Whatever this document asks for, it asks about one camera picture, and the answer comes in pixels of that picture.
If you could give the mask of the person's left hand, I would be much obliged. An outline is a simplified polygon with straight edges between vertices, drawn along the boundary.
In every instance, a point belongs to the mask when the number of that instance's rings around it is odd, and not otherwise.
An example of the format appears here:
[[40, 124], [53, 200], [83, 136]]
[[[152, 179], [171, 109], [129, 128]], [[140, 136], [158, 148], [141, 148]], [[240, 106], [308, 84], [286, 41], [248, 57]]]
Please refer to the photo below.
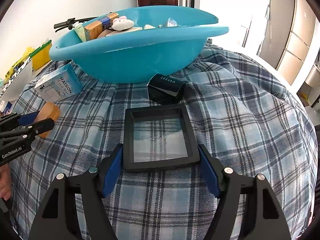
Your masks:
[[11, 197], [11, 170], [8, 164], [1, 166], [0, 197], [8, 200]]

